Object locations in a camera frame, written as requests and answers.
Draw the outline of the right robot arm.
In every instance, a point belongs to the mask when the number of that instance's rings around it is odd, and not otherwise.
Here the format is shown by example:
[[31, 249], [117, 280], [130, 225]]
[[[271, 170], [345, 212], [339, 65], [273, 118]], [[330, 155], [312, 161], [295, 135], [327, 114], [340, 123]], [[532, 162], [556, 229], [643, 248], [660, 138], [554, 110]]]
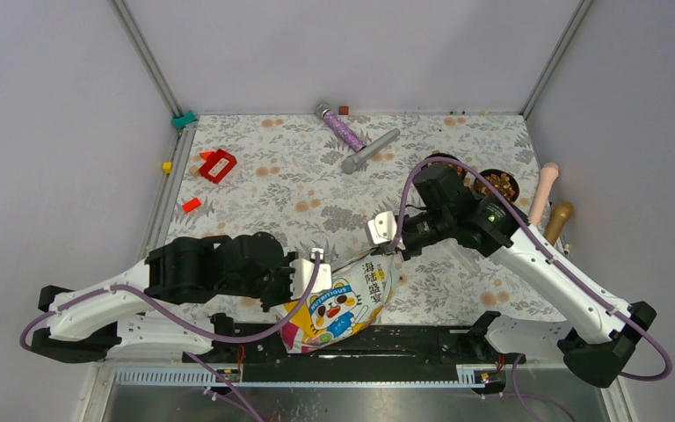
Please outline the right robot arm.
[[461, 162], [443, 156], [417, 164], [403, 187], [390, 230], [392, 249], [406, 259], [453, 239], [505, 267], [562, 316], [560, 323], [519, 320], [488, 311], [473, 326], [468, 348], [482, 362], [500, 353], [559, 360], [581, 381], [605, 389], [627, 377], [625, 367], [657, 312], [601, 287], [550, 244], [501, 193], [476, 194], [464, 184]]

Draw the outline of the cat food bag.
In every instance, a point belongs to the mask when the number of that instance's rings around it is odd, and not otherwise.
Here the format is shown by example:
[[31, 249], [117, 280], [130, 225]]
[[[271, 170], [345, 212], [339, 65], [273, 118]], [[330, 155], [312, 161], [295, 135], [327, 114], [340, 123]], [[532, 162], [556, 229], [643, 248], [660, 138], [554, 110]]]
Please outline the cat food bag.
[[280, 336], [288, 353], [304, 354], [349, 338], [376, 322], [399, 278], [393, 255], [362, 253], [332, 271], [332, 288], [275, 308], [287, 322]]

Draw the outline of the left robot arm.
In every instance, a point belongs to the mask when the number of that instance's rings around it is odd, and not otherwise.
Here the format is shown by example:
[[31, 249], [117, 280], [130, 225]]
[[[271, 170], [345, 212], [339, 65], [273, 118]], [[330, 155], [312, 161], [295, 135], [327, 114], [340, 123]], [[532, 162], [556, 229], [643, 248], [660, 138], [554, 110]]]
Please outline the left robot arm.
[[205, 304], [219, 295], [256, 299], [264, 311], [291, 302], [298, 257], [266, 232], [178, 237], [92, 287], [43, 287], [41, 314], [24, 328], [19, 344], [69, 364], [121, 353], [208, 353], [229, 360], [237, 345], [259, 341], [261, 335], [237, 336], [231, 323], [218, 327], [213, 317], [184, 319], [174, 307]]

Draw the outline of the clear plastic scoop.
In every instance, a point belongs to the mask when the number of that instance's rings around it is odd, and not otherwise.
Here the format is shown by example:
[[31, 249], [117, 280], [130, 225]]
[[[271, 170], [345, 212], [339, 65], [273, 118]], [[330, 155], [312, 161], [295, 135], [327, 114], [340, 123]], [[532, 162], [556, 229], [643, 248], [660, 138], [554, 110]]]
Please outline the clear plastic scoop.
[[481, 267], [477, 263], [476, 251], [466, 249], [454, 241], [447, 243], [444, 249], [457, 265], [464, 268], [468, 273], [475, 275], [481, 272]]

